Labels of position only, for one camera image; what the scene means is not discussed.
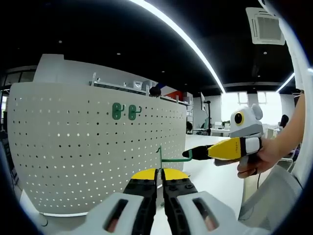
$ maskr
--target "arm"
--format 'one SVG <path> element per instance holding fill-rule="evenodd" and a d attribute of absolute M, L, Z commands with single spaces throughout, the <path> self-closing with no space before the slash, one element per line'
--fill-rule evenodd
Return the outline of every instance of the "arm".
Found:
<path fill-rule="evenodd" d="M 255 171 L 262 173 L 272 168 L 282 157 L 295 149 L 301 143 L 305 123 L 304 94 L 299 97 L 298 103 L 290 122 L 284 130 L 273 140 L 262 139 L 262 149 L 257 153 L 260 161 L 251 164 L 238 165 L 238 177 L 246 178 Z"/>
<path fill-rule="evenodd" d="M 303 139 L 305 123 L 305 99 L 304 94 L 299 97 L 298 103 L 290 122 L 283 131 L 274 139 L 274 144 L 278 146 L 280 158 L 295 149 Z"/>

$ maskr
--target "ceiling air conditioner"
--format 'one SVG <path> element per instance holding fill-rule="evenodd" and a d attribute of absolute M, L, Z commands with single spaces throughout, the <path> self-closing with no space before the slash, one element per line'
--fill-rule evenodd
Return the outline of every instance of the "ceiling air conditioner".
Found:
<path fill-rule="evenodd" d="M 285 38 L 280 30 L 278 18 L 263 8 L 247 7 L 252 42 L 254 44 L 284 45 Z"/>

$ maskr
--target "white partition wall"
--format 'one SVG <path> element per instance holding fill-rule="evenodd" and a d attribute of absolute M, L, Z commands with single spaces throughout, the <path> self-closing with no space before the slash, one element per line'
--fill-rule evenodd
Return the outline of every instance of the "white partition wall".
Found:
<path fill-rule="evenodd" d="M 114 103 L 125 105 L 118 120 Z M 129 120 L 129 106 L 141 113 Z M 153 97 L 62 83 L 19 83 L 10 92 L 9 143 L 24 190 L 39 212 L 88 212 L 132 175 L 181 158 L 186 107 Z M 182 170 L 182 163 L 163 164 Z"/>

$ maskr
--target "ceiling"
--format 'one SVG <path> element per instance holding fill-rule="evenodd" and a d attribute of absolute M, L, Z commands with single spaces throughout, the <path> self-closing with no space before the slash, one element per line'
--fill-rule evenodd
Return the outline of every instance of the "ceiling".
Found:
<path fill-rule="evenodd" d="M 194 95 L 221 93 L 209 70 L 178 34 L 128 0 L 26 2 L 12 0 L 0 7 L 5 9 L 0 19 L 5 22 L 0 43 L 2 71 L 36 65 L 43 53 L 56 53 Z M 286 44 L 252 43 L 245 9 L 260 7 L 257 0 L 147 2 L 189 35 L 227 92 L 275 91 L 293 71 Z M 284 93 L 294 91 L 294 81 L 289 85 Z"/>

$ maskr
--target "desk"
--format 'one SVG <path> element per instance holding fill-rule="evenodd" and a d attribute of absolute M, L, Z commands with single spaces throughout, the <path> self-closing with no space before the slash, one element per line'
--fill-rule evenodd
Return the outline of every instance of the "desk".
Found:
<path fill-rule="evenodd" d="M 230 130 L 229 129 L 215 129 L 215 128 L 211 128 L 211 135 L 213 133 L 220 133 L 221 136 L 223 136 L 224 134 L 226 134 L 228 136 Z"/>
<path fill-rule="evenodd" d="M 185 149 L 188 150 L 200 145 L 215 144 L 225 139 L 228 138 L 186 135 Z M 184 163 L 183 170 L 191 175 L 190 179 L 198 191 L 209 192 L 214 197 L 231 207 L 235 212 L 236 218 L 239 217 L 244 191 L 244 180 L 237 177 L 237 164 L 217 167 L 214 165 L 212 160 L 191 160 L 190 162 Z M 162 189 L 158 191 L 158 197 L 161 197 L 162 194 L 159 194 L 159 192 L 162 192 Z M 22 192 L 20 203 L 33 221 L 39 225 L 39 228 L 47 234 L 55 234 L 64 230 L 72 230 L 85 221 L 84 216 L 71 218 L 47 217 L 49 224 L 46 227 L 40 227 L 41 224 L 46 224 L 46 218 L 39 214 L 34 208 L 24 190 Z M 157 208 L 151 234 L 172 234 L 167 222 L 164 208 Z"/>
<path fill-rule="evenodd" d="M 193 129 L 192 132 L 194 132 L 194 131 L 207 132 L 208 130 L 209 129 L 198 128 L 198 129 Z"/>
<path fill-rule="evenodd" d="M 277 137 L 278 133 L 281 132 L 282 130 L 279 128 L 266 128 L 265 130 L 265 138 L 266 139 L 274 139 Z"/>
<path fill-rule="evenodd" d="M 228 137 L 186 135 L 185 149 L 200 145 L 216 144 Z M 237 165 L 215 166 L 212 160 L 191 160 L 184 163 L 183 170 L 190 175 L 190 180 L 199 192 L 207 191 L 229 207 L 238 219 L 244 192 L 244 180 L 237 177 Z M 154 217 L 152 235 L 171 235 L 164 208 L 159 208 Z"/>

